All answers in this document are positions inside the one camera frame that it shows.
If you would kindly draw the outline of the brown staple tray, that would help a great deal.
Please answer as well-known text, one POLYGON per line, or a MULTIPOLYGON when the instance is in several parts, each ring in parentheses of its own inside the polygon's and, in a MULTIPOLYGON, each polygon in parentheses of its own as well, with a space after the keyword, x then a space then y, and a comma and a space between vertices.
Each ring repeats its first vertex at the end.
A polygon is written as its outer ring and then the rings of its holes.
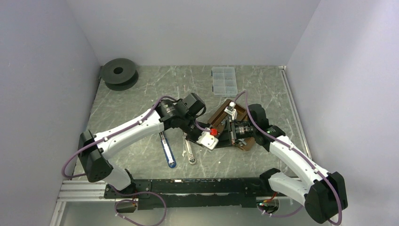
POLYGON ((237 141, 233 145, 231 144, 231 139, 229 137, 229 132, 227 131, 226 125, 230 115, 224 111, 231 101, 231 99, 226 99, 225 102, 221 104, 215 113, 213 113, 208 119, 207 124, 216 129, 218 132, 216 137, 218 138, 219 142, 216 145, 216 148, 234 146, 242 151, 249 151, 255 144, 255 139, 253 137, 244 138, 237 141))

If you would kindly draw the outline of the black beige stapler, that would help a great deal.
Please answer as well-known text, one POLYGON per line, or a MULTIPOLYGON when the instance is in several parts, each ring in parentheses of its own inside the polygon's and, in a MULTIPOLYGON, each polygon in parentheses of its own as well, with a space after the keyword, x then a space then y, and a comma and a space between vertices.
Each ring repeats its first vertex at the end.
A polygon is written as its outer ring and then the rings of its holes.
POLYGON ((196 160, 195 154, 193 152, 191 143, 186 137, 187 137, 187 134, 183 133, 183 139, 185 142, 185 153, 187 154, 189 164, 194 165, 194 164, 196 164, 197 160, 196 160))

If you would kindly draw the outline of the blue stapler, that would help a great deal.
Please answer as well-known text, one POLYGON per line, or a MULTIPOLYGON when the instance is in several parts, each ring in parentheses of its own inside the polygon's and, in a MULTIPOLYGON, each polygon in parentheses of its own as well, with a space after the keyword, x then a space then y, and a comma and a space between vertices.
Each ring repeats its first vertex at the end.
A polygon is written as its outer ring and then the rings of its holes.
POLYGON ((170 168, 174 168, 174 167, 176 167, 176 160, 174 158, 174 155, 173 155, 172 149, 170 147, 170 144, 168 142, 168 139, 166 138, 164 132, 160 132, 159 135, 160 135, 161 145, 162 145, 165 157, 166 157, 167 164, 170 168))

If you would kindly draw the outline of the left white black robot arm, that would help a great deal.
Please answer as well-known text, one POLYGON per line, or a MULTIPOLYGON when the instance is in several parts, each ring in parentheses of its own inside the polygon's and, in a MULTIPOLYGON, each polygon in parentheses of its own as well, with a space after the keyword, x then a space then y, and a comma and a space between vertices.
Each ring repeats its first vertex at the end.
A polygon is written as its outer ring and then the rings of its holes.
POLYGON ((205 110, 205 103, 195 93, 178 100, 162 96, 146 112, 122 125, 97 134, 89 130, 81 133, 78 159, 84 176, 91 183, 104 181, 112 185, 124 198, 132 196, 136 188, 131 174, 110 159, 125 147, 170 128, 179 128, 189 141, 214 149, 217 131, 202 127, 196 121, 205 110))

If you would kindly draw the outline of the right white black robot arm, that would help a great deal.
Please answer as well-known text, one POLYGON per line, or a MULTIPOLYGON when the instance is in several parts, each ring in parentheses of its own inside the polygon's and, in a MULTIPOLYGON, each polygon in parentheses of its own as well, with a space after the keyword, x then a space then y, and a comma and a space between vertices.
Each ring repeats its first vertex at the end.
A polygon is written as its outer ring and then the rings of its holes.
POLYGON ((240 146, 252 139, 282 160, 296 175, 293 179, 273 168, 262 173, 259 189, 264 195, 282 193, 298 202, 317 223, 340 225, 347 208, 346 187, 339 172, 329 172, 302 153, 278 126, 271 125, 260 104, 247 109, 233 101, 219 107, 208 121, 220 146, 240 146))

